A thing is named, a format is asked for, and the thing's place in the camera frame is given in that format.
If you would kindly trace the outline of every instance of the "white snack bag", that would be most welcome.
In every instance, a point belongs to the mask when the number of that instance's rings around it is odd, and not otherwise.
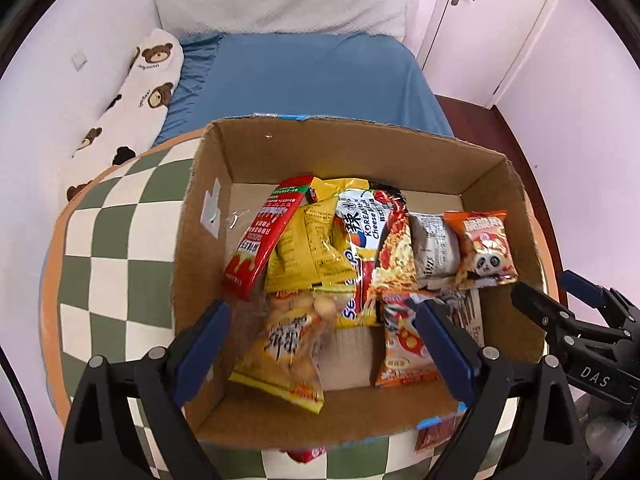
[[[418,286],[440,288],[460,265],[458,237],[444,223],[442,215],[410,212],[409,226]]]

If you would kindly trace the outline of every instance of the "blue bed sheet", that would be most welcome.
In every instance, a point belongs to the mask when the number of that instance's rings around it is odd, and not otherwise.
[[[414,56],[388,36],[199,34],[154,145],[255,113],[332,116],[452,137]]]

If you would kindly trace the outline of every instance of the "wooden floor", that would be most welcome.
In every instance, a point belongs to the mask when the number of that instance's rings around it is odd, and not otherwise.
[[[513,163],[527,190],[536,219],[545,234],[557,276],[562,271],[560,251],[542,193],[518,141],[498,108],[494,106],[487,110],[447,97],[437,96],[437,99],[457,138],[504,153]],[[560,301],[566,304],[566,294],[560,290],[559,295]]]

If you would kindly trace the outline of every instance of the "yellow snack bag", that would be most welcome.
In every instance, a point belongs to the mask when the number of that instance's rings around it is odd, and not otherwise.
[[[332,196],[296,210],[269,257],[266,293],[316,287],[334,292],[354,290],[344,282],[354,280],[356,270],[342,251],[332,246],[337,203],[338,197]]]
[[[311,181],[309,193],[311,202],[321,202],[333,195],[342,193],[345,189],[369,189],[369,181],[363,178],[334,178],[321,180],[314,177]]]
[[[236,364],[229,380],[319,413],[324,393],[315,357],[326,323],[315,303],[321,312],[327,310],[311,292],[273,302],[265,332]]]

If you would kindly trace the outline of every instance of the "teddy bear print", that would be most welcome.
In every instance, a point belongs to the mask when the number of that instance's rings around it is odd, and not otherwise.
[[[89,184],[89,182],[80,184],[79,186],[70,186],[69,189],[66,190],[66,201],[71,202],[73,198]]]
[[[116,155],[113,157],[112,164],[114,166],[119,166],[134,158],[135,156],[136,152],[134,152],[129,146],[120,146],[116,150]]]
[[[131,69],[133,68],[133,66],[136,63],[136,60],[138,59],[138,56],[140,55],[140,47],[136,47],[136,53],[133,55],[133,57],[131,58],[131,62],[129,63],[129,72],[131,72]]]
[[[160,63],[169,59],[171,49],[174,46],[171,43],[164,45],[156,45],[152,48],[146,48],[142,51],[142,57],[147,63]]]
[[[107,106],[107,110],[110,110],[111,108],[113,108],[113,105],[116,104],[120,99],[122,99],[122,94],[118,94],[116,95],[116,97],[114,97],[113,101],[111,101],[111,103],[109,104],[109,106]]]
[[[171,89],[174,87],[173,83],[164,83],[151,91],[149,98],[146,102],[151,108],[158,108],[159,106],[169,107],[169,101],[171,100]]]
[[[94,143],[95,137],[98,137],[101,133],[102,133],[102,128],[91,128],[89,130],[89,133],[87,133],[84,136],[84,139],[82,139],[82,142],[80,143],[80,147],[78,148],[78,150],[82,150],[87,146],[91,146]]]

